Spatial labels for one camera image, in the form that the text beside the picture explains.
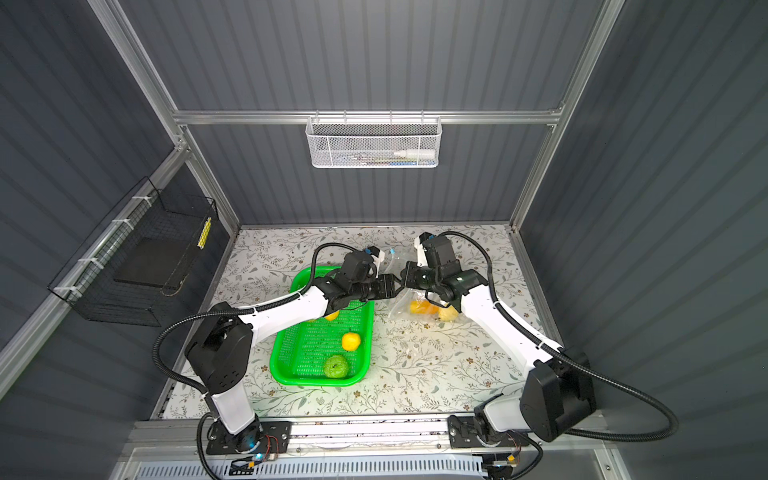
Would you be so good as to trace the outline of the orange carrot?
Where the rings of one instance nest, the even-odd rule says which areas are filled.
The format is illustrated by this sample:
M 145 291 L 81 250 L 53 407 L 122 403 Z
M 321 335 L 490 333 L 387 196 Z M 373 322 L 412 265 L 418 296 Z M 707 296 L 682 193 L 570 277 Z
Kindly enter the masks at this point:
M 413 300 L 409 304 L 409 312 L 415 315 L 435 315 L 440 308 L 427 300 Z

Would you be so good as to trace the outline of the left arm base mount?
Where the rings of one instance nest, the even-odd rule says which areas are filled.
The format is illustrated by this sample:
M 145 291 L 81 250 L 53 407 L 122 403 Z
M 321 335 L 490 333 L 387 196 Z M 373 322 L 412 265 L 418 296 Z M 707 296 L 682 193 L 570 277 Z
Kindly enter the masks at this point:
M 230 433 L 220 420 L 205 432 L 208 455 L 278 455 L 287 451 L 293 424 L 288 421 L 255 420 L 242 432 Z

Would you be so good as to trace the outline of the green apple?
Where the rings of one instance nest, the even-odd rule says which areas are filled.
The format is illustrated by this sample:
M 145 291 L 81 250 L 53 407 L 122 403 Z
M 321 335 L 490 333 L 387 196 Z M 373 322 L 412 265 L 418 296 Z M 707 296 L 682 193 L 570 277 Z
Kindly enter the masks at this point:
M 344 355 L 332 355 L 324 362 L 323 373 L 328 379 L 345 379 L 349 375 L 349 372 L 350 365 Z

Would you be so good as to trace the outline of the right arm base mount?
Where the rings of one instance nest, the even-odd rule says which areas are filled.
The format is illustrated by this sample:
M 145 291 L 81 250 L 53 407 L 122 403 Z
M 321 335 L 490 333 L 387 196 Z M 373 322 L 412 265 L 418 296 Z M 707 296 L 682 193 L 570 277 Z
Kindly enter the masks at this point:
M 453 449 L 507 448 L 516 450 L 529 446 L 530 442 L 510 432 L 493 430 L 483 419 L 475 416 L 447 417 L 447 432 Z

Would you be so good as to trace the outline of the clear zip top bag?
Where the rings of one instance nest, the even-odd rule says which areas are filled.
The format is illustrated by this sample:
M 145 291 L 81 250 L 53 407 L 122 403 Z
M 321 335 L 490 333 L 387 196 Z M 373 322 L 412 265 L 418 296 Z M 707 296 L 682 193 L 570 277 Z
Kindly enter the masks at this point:
M 413 253 L 412 250 L 406 250 L 404 247 L 397 247 L 394 248 L 395 253 L 392 254 L 390 251 L 388 251 L 386 259 L 383 263 L 384 273 L 386 274 L 395 274 L 398 278 L 401 278 L 401 272 L 406 267 L 407 261 L 415 261 L 416 255 Z M 427 294 L 422 290 L 415 290 L 411 288 L 404 287 L 399 295 L 387 302 L 388 305 L 388 314 L 387 319 L 391 322 L 411 322 L 411 323 L 454 323 L 458 322 L 461 319 L 461 314 L 459 313 L 459 318 L 454 322 L 441 322 L 438 319 L 438 313 L 435 315 L 415 315 L 411 314 L 409 312 L 409 304 L 413 300 L 427 300 Z M 439 300 L 433 300 L 430 302 L 439 308 L 442 308 L 438 305 Z

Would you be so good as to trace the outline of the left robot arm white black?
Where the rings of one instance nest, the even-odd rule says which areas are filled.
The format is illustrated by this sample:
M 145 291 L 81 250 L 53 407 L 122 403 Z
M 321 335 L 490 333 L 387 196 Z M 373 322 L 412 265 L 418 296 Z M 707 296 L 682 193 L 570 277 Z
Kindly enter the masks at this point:
M 382 274 L 385 252 L 376 247 L 353 249 L 341 266 L 310 279 L 298 291 L 254 306 L 213 307 L 185 348 L 185 357 L 203 385 L 203 399 L 230 435 L 257 428 L 256 414 L 245 391 L 252 347 L 299 323 L 336 313 L 353 301 L 369 302 L 397 296 L 396 276 Z

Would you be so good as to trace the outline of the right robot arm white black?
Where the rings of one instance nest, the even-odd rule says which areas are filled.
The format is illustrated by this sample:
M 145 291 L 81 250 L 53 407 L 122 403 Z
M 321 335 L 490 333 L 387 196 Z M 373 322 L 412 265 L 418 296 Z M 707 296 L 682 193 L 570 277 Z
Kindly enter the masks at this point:
M 480 250 L 486 262 L 484 274 L 462 267 L 453 237 Z M 562 346 L 498 297 L 492 260 L 474 239 L 453 231 L 425 232 L 415 238 L 414 248 L 417 259 L 408 261 L 401 273 L 405 287 L 435 295 L 439 305 L 451 306 L 475 322 L 524 375 L 520 394 L 501 393 L 476 409 L 480 429 L 532 432 L 551 442 L 597 410 L 592 379 L 568 363 L 587 366 L 586 358 L 568 353 L 564 361 L 559 360 Z

